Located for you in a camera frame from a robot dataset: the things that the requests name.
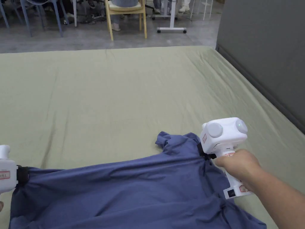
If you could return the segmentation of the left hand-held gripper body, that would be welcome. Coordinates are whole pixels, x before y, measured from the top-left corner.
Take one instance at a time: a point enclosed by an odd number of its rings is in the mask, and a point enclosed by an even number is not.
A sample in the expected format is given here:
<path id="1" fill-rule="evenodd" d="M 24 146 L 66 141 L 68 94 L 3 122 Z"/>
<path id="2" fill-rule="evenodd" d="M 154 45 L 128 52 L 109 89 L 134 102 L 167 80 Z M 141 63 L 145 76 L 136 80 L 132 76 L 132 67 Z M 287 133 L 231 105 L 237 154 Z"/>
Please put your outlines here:
<path id="1" fill-rule="evenodd" d="M 17 165 L 9 158 L 10 146 L 0 146 L 0 192 L 10 192 L 16 186 L 23 186 L 29 180 L 29 169 Z"/>

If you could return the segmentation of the person's right hand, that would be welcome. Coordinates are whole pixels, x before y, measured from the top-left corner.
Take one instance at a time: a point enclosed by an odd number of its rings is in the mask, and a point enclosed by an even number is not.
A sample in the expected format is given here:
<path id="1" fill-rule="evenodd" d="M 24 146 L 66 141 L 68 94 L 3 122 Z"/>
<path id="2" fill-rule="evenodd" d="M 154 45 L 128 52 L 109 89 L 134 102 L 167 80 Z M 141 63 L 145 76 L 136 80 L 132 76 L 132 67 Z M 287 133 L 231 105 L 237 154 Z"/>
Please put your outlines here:
<path id="1" fill-rule="evenodd" d="M 231 156 L 220 156 L 214 161 L 216 166 L 224 168 L 231 176 L 253 191 L 252 182 L 263 172 L 257 158 L 245 149 L 239 149 Z"/>

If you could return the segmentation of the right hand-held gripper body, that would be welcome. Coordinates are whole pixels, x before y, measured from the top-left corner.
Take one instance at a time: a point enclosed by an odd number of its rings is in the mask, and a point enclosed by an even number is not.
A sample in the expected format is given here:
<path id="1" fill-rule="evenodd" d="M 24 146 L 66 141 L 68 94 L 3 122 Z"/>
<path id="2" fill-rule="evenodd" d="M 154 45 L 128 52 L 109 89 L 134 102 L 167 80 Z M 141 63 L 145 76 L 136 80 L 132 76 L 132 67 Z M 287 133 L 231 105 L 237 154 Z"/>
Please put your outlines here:
<path id="1" fill-rule="evenodd" d="M 235 150 L 247 139 L 248 128 L 238 117 L 212 120 L 202 125 L 200 142 L 202 150 L 211 158 L 233 156 Z M 230 186 L 223 190 L 226 199 L 251 195 L 240 180 L 231 176 L 227 171 L 225 175 Z"/>

